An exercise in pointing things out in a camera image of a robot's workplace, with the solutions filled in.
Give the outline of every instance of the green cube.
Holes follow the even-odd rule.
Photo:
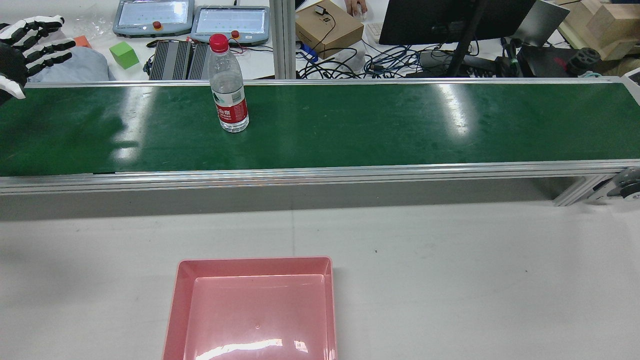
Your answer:
[[[133,48],[124,41],[110,47],[109,51],[111,51],[111,55],[123,69],[128,69],[140,62]]]

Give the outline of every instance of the red bottle cap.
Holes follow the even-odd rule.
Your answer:
[[[214,53],[223,54],[229,50],[229,39],[222,34],[213,34],[209,38],[209,46]]]

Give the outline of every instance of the robot finger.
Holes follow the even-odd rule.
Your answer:
[[[22,86],[20,86],[20,84],[16,83],[15,81],[6,78],[4,75],[0,75],[0,90],[8,92],[16,99],[24,99]]]
[[[30,49],[24,51],[22,55],[27,61],[27,64],[33,63],[34,61],[40,59],[41,57],[53,54],[56,51],[64,51],[69,50],[72,47],[76,46],[76,42],[72,38],[66,38],[62,40],[55,40],[52,42],[48,42],[46,44],[35,45]]]
[[[59,30],[64,23],[65,19],[60,15],[30,17],[0,31],[0,42],[22,48],[34,46],[41,38]]]
[[[53,54],[46,54],[36,61],[27,64],[27,76],[34,76],[46,67],[63,63],[64,61],[67,61],[69,59],[71,59],[71,51],[69,50],[64,50]]]

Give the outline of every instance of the pink plastic tray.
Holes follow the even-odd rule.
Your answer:
[[[185,260],[163,360],[335,360],[331,259]]]

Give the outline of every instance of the computer monitor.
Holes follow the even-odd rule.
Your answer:
[[[389,0],[382,45],[459,42],[478,0]],[[473,39],[513,35],[536,0],[486,0]]]

